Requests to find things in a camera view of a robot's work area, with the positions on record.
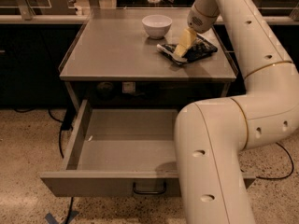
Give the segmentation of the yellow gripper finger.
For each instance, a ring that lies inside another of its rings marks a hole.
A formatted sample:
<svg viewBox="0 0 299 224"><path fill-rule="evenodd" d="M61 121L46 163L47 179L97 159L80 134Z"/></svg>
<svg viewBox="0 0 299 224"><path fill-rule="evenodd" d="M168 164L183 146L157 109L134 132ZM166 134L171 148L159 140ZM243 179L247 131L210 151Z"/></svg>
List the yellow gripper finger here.
<svg viewBox="0 0 299 224"><path fill-rule="evenodd" d="M180 36L174 53L179 57L183 57L187 53L189 48L193 45L196 38L197 33L193 30L193 28L186 28Z"/></svg>

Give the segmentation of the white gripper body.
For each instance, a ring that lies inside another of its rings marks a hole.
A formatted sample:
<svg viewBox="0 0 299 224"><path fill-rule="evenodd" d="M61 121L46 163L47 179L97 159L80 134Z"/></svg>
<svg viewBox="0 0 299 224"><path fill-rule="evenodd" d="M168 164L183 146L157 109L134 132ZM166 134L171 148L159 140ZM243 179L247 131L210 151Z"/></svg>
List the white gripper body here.
<svg viewBox="0 0 299 224"><path fill-rule="evenodd" d="M197 1L192 5L187 23L194 31L202 34L211 28L219 15L220 11L215 1Z"/></svg>

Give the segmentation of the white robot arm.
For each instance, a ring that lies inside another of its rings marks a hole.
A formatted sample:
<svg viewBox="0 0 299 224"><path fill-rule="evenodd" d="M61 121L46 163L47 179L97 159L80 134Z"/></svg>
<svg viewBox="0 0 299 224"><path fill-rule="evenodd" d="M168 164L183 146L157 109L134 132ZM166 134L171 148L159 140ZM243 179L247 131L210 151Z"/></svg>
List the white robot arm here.
<svg viewBox="0 0 299 224"><path fill-rule="evenodd" d="M251 0L195 0L188 24L225 23L246 94L185 106L175 124L178 178L187 224L255 224L238 154L298 127L299 73Z"/></svg>

